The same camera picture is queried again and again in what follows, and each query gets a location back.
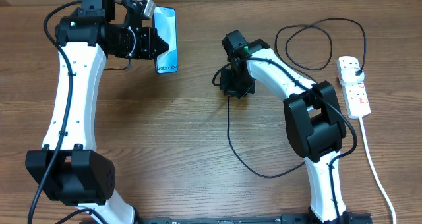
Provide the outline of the Samsung Galaxy smartphone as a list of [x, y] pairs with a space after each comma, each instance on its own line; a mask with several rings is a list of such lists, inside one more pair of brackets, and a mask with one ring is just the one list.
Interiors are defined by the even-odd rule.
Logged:
[[159, 37], [168, 44], [168, 49], [159, 54], [155, 60], [156, 72], [167, 74], [178, 71], [177, 27], [174, 8], [156, 6], [154, 9], [153, 26]]

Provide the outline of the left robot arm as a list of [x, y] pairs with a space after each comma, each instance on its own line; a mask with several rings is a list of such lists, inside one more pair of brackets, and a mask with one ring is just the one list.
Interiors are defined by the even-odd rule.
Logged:
[[26, 169], [38, 184], [28, 218], [45, 194], [96, 223], [140, 223], [136, 208], [116, 190], [113, 162], [97, 151], [98, 90], [109, 56], [152, 60], [158, 74], [176, 72], [176, 12], [153, 0], [75, 0], [71, 6], [47, 35], [59, 53], [59, 80], [42, 146], [26, 154]]

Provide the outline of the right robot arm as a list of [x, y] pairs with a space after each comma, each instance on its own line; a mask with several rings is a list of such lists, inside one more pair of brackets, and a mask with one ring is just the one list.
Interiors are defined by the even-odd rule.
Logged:
[[307, 167], [310, 220], [345, 223], [338, 165], [342, 140], [351, 126], [340, 110], [334, 87], [327, 81], [303, 78], [281, 62], [265, 41], [248, 42], [239, 30], [226, 34], [222, 46], [228, 64], [216, 76], [227, 97], [253, 94], [255, 83], [261, 82], [281, 99], [287, 139]]

